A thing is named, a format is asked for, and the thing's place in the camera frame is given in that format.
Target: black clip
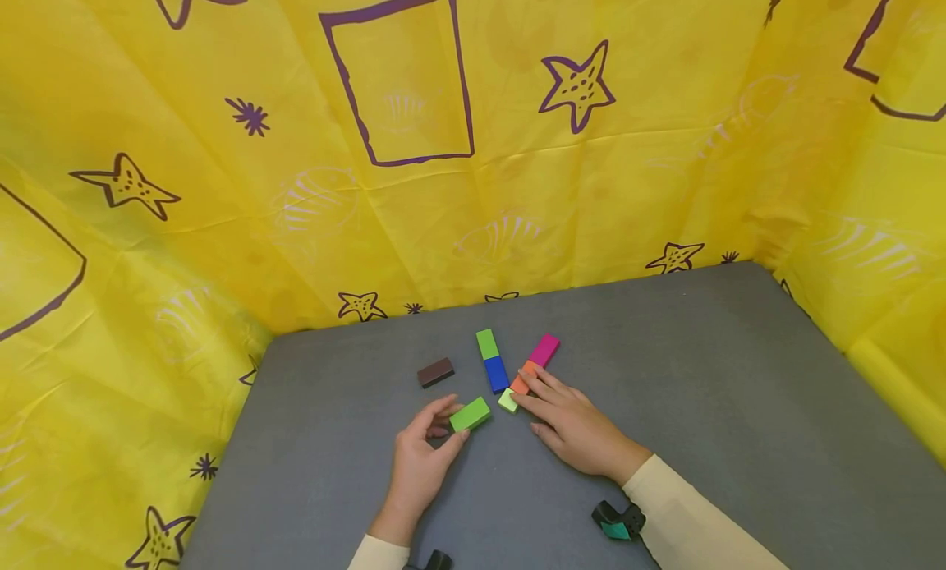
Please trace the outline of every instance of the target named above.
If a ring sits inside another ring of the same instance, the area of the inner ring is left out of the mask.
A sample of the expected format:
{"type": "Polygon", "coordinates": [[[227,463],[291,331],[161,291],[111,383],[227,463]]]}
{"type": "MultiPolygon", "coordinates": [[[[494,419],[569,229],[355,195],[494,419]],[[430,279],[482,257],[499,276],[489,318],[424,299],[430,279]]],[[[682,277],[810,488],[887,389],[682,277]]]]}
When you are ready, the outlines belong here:
{"type": "Polygon", "coordinates": [[[639,540],[641,529],[647,522],[647,517],[635,503],[630,503],[623,514],[618,514],[606,500],[602,500],[594,508],[591,519],[611,539],[627,541],[639,540]]]}
{"type": "MultiPolygon", "coordinates": [[[[427,568],[424,570],[450,570],[453,568],[453,559],[439,549],[434,550],[427,560],[427,568]]],[[[420,570],[417,566],[406,565],[404,570],[420,570]]]]}

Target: wrist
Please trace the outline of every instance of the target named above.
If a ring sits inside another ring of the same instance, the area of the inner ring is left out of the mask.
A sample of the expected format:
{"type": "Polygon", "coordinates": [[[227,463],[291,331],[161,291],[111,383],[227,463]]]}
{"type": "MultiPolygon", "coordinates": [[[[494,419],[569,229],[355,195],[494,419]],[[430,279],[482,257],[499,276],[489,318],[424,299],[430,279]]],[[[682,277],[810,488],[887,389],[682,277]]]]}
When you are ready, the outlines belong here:
{"type": "Polygon", "coordinates": [[[647,447],[628,439],[615,453],[614,466],[606,476],[615,484],[624,485],[647,463],[652,454],[647,447]]]}
{"type": "Polygon", "coordinates": [[[410,547],[423,510],[406,506],[389,495],[374,517],[368,534],[389,544],[410,547]]]}

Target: yellow backdrop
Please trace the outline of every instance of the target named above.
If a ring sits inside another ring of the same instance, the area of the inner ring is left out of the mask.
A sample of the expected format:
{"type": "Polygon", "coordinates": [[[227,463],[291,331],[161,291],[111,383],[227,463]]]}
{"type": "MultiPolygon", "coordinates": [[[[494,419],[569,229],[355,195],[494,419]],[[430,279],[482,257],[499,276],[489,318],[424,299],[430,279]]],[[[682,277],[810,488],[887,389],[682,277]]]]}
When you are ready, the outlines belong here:
{"type": "Polygon", "coordinates": [[[2,568],[176,562],[273,334],[733,260],[946,462],[946,0],[2,1],[2,568]]]}

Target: blue block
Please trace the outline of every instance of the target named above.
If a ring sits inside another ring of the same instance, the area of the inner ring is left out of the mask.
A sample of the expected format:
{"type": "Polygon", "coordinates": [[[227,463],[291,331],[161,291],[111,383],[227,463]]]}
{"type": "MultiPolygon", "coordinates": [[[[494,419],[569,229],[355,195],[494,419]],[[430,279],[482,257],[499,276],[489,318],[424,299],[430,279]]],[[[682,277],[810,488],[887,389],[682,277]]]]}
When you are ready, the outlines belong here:
{"type": "Polygon", "coordinates": [[[486,365],[486,375],[489,376],[489,385],[493,394],[503,393],[509,387],[509,377],[506,376],[506,367],[501,356],[488,358],[483,362],[486,365]]]}

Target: cream sleeve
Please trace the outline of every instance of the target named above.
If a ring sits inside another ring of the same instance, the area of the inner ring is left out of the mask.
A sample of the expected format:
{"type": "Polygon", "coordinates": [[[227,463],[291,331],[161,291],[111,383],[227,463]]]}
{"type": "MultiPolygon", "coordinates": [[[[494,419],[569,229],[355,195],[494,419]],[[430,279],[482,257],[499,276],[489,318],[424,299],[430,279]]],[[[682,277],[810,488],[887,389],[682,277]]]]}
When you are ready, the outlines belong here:
{"type": "Polygon", "coordinates": [[[660,457],[647,459],[623,489],[647,516],[641,537],[664,570],[786,570],[660,457]]]}
{"type": "Polygon", "coordinates": [[[408,547],[365,535],[355,552],[355,558],[348,564],[348,570],[403,570],[410,556],[408,547]]]}

